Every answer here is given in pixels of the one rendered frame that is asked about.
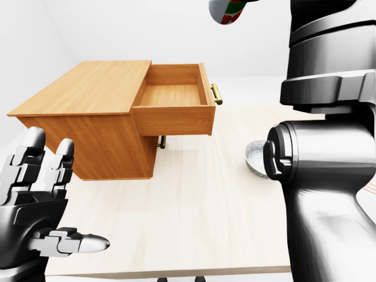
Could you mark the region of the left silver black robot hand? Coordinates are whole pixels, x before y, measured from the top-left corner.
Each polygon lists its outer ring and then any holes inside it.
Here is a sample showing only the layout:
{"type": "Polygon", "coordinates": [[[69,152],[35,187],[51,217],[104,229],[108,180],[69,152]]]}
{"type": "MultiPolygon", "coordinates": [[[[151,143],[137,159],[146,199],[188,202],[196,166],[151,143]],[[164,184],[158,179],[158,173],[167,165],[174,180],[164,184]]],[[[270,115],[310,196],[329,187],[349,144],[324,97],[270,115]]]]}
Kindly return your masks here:
{"type": "Polygon", "coordinates": [[[49,163],[44,184],[32,190],[45,156],[46,134],[30,127],[0,173],[0,269],[21,266],[40,257],[95,253],[110,243],[101,236],[59,227],[73,175],[74,143],[65,138],[49,163]]]}

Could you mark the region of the white ketchup bottle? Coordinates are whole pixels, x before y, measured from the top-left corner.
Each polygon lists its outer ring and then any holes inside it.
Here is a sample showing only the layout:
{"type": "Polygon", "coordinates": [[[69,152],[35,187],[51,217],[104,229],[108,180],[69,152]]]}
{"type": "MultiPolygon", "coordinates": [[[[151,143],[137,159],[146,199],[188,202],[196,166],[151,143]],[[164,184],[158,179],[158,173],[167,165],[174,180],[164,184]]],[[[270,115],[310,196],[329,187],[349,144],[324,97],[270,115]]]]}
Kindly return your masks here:
{"type": "Polygon", "coordinates": [[[246,0],[209,0],[209,12],[218,24],[228,25],[240,17],[246,3],[246,0]]]}

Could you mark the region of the closed wooden drawer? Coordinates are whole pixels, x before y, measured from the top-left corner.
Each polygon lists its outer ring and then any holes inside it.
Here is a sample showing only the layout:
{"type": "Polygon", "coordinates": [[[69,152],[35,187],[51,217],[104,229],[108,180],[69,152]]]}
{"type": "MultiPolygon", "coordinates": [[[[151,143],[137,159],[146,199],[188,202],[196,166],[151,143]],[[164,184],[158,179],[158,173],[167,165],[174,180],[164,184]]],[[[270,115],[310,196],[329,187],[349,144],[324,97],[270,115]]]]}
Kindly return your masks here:
{"type": "Polygon", "coordinates": [[[153,170],[155,166],[157,147],[155,144],[158,143],[158,136],[142,136],[142,146],[145,154],[145,178],[153,177],[153,170]]]}

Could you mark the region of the wooden cabinet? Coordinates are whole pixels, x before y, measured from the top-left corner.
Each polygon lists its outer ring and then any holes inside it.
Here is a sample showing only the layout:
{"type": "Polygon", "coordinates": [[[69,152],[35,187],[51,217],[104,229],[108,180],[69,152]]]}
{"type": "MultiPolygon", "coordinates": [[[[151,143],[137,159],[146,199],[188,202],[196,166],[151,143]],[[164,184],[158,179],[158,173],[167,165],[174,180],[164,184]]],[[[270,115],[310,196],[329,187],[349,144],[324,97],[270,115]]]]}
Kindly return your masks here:
{"type": "Polygon", "coordinates": [[[130,113],[150,61],[87,61],[10,112],[41,127],[56,150],[75,145],[73,168],[83,180],[145,178],[141,135],[130,113]]]}

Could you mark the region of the open wooden drawer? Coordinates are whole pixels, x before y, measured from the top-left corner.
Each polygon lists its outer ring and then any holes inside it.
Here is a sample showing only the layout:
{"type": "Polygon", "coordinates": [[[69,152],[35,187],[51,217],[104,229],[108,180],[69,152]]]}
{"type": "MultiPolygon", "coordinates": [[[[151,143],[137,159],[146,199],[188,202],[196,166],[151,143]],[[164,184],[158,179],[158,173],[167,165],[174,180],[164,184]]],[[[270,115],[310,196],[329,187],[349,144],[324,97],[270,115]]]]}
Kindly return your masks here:
{"type": "Polygon", "coordinates": [[[211,135],[215,110],[202,63],[151,64],[130,113],[143,136],[211,135]]]}

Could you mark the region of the patterned grey bowl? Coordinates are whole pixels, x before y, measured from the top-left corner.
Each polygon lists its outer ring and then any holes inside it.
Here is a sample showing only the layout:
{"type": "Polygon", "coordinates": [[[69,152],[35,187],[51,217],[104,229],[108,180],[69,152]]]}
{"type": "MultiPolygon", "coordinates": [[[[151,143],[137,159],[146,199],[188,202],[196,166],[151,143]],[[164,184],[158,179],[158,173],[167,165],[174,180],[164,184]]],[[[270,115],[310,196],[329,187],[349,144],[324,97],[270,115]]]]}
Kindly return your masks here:
{"type": "Polygon", "coordinates": [[[245,149],[245,160],[249,169],[258,177],[268,179],[263,158],[265,140],[256,140],[249,143],[245,149]]]}

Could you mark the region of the white plate with red rings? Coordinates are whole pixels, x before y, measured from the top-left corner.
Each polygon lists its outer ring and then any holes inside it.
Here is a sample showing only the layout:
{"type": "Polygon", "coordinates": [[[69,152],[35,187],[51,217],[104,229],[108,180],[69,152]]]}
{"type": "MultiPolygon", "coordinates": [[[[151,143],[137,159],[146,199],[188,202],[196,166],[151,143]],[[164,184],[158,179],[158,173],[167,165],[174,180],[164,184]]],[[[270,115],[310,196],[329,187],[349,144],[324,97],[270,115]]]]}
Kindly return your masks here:
{"type": "Polygon", "coordinates": [[[356,195],[363,208],[376,209],[376,175],[356,195]]]}

